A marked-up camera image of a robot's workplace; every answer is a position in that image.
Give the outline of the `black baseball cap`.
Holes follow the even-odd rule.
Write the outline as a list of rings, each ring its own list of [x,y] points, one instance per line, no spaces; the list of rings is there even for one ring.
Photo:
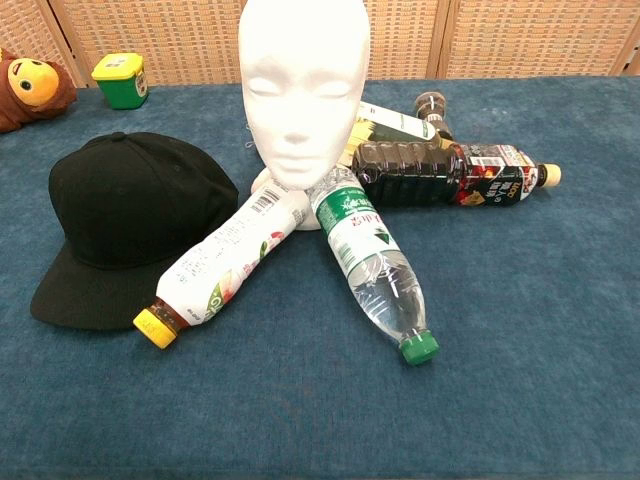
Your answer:
[[[84,330],[129,329],[161,275],[238,208],[238,190],[200,148],[151,132],[89,140],[52,167],[64,244],[30,313]]]

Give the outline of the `green-capped clear water bottle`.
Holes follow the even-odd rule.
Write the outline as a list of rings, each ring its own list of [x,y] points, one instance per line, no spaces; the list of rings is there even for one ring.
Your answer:
[[[355,174],[336,166],[306,193],[369,320],[397,344],[408,364],[431,360],[440,347],[428,328],[417,276]]]

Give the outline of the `yellow-capped white tea bottle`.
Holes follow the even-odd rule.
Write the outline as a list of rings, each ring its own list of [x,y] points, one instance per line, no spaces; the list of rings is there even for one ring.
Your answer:
[[[154,302],[133,325],[163,349],[181,330],[209,321],[260,261],[305,220],[308,209],[304,192],[267,181],[161,275]]]

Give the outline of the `dark drink bottle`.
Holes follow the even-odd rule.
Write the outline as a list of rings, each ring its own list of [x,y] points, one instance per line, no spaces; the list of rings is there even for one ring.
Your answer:
[[[510,206],[560,184],[561,168],[509,144],[368,142],[351,170],[376,206]]]

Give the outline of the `white mannequin head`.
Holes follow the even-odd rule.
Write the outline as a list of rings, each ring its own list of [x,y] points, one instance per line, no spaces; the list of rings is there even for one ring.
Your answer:
[[[238,52],[265,165],[254,183],[314,186],[342,156],[359,109],[370,55],[363,0],[247,0]]]

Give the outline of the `yellow drink bottle green label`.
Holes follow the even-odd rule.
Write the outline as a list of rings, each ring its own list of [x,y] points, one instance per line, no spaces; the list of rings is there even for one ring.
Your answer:
[[[361,101],[340,165],[350,167],[355,150],[366,142],[431,142],[436,147],[452,142],[439,122],[430,123],[394,110]]]

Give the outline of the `small clear dark bottle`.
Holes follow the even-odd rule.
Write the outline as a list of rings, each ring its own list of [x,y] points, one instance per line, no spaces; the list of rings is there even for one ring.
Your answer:
[[[437,91],[427,91],[414,101],[416,116],[434,126],[441,138],[454,140],[453,132],[446,122],[446,98]]]

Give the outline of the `blue table cloth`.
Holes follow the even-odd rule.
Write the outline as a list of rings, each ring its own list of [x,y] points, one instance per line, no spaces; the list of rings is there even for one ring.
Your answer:
[[[640,480],[640,76],[371,81],[411,112],[443,93],[460,141],[558,164],[509,208],[387,209],[441,350],[409,366],[364,316],[324,236],[289,236],[211,322],[140,333],[43,324],[63,243],[48,176],[93,137],[153,131],[261,169],[236,85],[94,89],[0,134],[0,479]]]

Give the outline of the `green box yellow lid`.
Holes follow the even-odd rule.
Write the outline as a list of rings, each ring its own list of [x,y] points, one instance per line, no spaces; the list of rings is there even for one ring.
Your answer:
[[[91,76],[112,109],[136,109],[148,97],[144,59],[138,53],[107,54],[94,67]]]

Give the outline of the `woven bamboo folding screen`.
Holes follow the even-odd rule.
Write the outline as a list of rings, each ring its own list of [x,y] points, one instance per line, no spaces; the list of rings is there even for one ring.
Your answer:
[[[369,77],[640,76],[640,0],[363,0]],[[0,47],[93,85],[112,52],[144,58],[153,85],[240,79],[247,0],[0,0]]]

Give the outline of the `brown plush monkey toy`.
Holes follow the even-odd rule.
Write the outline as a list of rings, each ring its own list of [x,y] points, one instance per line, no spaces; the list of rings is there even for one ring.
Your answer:
[[[61,65],[0,48],[0,133],[60,116],[76,100],[76,88]]]

